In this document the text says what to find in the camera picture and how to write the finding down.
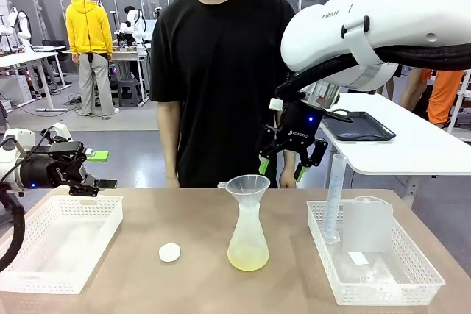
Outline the person's left hand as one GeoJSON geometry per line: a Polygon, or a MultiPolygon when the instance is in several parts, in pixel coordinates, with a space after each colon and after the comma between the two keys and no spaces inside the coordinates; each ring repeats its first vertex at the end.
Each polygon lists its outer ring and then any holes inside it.
{"type": "Polygon", "coordinates": [[[296,189],[297,181],[294,178],[294,172],[283,170],[279,178],[279,187],[283,189],[296,189]]]}

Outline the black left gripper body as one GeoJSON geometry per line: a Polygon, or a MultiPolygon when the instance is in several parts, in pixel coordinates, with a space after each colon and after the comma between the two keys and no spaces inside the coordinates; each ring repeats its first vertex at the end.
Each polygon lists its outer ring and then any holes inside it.
{"type": "Polygon", "coordinates": [[[20,165],[20,180],[24,188],[55,188],[79,185],[85,181],[85,147],[79,141],[38,146],[20,165]]]}

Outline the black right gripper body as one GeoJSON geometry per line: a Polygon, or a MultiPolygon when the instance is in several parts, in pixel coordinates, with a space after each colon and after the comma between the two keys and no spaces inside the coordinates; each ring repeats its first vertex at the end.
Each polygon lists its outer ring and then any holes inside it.
{"type": "Polygon", "coordinates": [[[300,153],[313,145],[319,125],[320,109],[302,102],[285,103],[278,131],[282,150],[300,153]]]}

